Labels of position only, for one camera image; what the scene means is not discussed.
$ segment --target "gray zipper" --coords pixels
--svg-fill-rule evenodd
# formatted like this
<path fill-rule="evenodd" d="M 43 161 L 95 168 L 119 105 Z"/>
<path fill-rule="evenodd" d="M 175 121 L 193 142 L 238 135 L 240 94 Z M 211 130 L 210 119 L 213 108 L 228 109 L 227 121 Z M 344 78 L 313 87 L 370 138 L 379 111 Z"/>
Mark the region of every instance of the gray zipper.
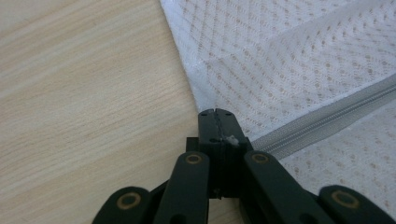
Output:
<path fill-rule="evenodd" d="M 396 99 L 396 74 L 331 105 L 298 118 L 252 142 L 256 150 L 279 160 L 340 132 L 358 119 Z"/>

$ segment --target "zipper teeth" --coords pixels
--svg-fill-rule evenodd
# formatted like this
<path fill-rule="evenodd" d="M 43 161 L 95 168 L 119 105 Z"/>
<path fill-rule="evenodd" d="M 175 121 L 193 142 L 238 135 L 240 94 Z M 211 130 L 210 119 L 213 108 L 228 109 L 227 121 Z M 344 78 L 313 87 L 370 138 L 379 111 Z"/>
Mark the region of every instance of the zipper teeth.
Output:
<path fill-rule="evenodd" d="M 361 100 L 351 106 L 341 109 L 325 119 L 321 119 L 320 121 L 317 121 L 313 124 L 310 124 L 302 129 L 300 129 L 298 132 L 292 133 L 291 135 L 289 135 L 287 137 L 281 138 L 280 140 L 274 142 L 270 146 L 265 147 L 263 149 L 263 151 L 266 151 L 269 153 L 274 152 L 274 151 L 278 150 L 279 148 L 284 147 L 292 142 L 295 142 L 298 139 L 312 133 L 313 131 L 315 131 L 323 126 L 328 125 L 329 123 L 331 123 L 333 121 L 341 119 L 345 115 L 348 115 L 360 108 L 363 108 L 367 105 L 370 105 L 370 104 L 376 102 L 377 100 L 380 100 L 382 97 L 387 96 L 388 94 L 391 94 L 394 91 L 396 91 L 396 86 L 392 86 L 384 91 L 376 93 L 375 95 L 373 95 L 367 99 Z"/>

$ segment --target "white mesh fabric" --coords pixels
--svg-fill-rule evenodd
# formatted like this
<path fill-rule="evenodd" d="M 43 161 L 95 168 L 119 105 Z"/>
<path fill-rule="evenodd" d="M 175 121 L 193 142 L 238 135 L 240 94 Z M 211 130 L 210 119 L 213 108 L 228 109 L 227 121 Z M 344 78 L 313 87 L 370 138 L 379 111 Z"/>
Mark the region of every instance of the white mesh fabric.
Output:
<path fill-rule="evenodd" d="M 162 0 L 199 111 L 251 140 L 396 73 L 394 0 Z"/>
<path fill-rule="evenodd" d="M 396 100 L 281 164 L 318 194 L 328 185 L 352 188 L 396 219 Z"/>

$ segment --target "wood grain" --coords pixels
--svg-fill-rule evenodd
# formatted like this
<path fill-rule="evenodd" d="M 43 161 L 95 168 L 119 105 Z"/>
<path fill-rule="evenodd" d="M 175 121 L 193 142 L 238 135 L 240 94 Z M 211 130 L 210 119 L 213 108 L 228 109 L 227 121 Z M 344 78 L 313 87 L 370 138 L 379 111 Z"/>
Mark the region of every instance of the wood grain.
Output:
<path fill-rule="evenodd" d="M 3 0 L 0 223 L 91 223 L 169 177 L 195 105 L 158 1 Z M 240 223 L 211 202 L 209 223 Z"/>

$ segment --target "tabletop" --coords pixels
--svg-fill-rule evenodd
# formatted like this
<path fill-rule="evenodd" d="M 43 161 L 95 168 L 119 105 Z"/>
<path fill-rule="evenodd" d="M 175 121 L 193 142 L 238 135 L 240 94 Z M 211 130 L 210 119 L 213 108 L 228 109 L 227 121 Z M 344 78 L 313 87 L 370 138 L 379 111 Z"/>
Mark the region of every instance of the tabletop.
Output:
<path fill-rule="evenodd" d="M 159 1 L 3 0 L 0 223 L 91 223 L 169 178 L 197 111 Z M 241 223 L 234 200 L 209 223 Z"/>

